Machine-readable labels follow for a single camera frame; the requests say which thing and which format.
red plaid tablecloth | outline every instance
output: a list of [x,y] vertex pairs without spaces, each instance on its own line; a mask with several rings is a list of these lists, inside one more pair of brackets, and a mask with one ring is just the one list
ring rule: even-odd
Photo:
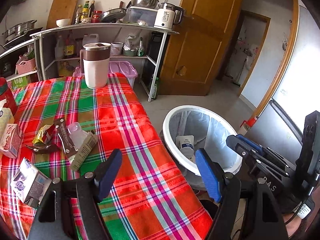
[[[79,122],[84,130],[95,130],[99,142],[79,172],[69,169],[61,152],[34,155],[23,147],[17,159],[0,162],[0,214],[11,231],[26,239],[36,210],[23,204],[10,187],[23,157],[50,178],[79,178],[105,161],[115,148],[123,162],[109,196],[99,204],[114,240],[204,239],[212,220],[167,153],[155,129],[121,74],[110,74],[108,84],[87,88],[84,78],[60,78],[28,85],[15,93],[17,123],[23,143],[31,143],[36,132],[55,118],[67,124]],[[61,146],[56,132],[52,142]],[[86,239],[77,200],[72,199],[76,228]]]

wooden door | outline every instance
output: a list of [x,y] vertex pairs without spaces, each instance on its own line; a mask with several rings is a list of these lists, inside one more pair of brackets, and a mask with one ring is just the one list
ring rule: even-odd
[[160,74],[160,94],[205,96],[232,38],[241,0],[181,0],[180,34],[171,35]]

red bottle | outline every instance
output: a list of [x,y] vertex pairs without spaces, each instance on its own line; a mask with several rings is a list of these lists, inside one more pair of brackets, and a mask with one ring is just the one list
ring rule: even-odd
[[7,102],[3,107],[10,108],[12,115],[15,115],[17,112],[18,106],[16,101],[13,98],[12,92],[8,87],[7,81],[4,77],[0,77],[0,101],[7,99]]

mug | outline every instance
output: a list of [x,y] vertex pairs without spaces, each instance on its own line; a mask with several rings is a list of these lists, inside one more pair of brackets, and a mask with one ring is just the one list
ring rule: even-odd
[[85,83],[91,89],[102,88],[107,84],[110,60],[110,43],[89,43],[80,50],[81,72]]

green box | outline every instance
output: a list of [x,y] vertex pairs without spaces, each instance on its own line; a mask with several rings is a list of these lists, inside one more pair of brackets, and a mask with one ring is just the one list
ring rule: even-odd
[[12,80],[12,89],[16,90],[18,88],[22,88],[27,86],[31,82],[30,76],[19,77]]

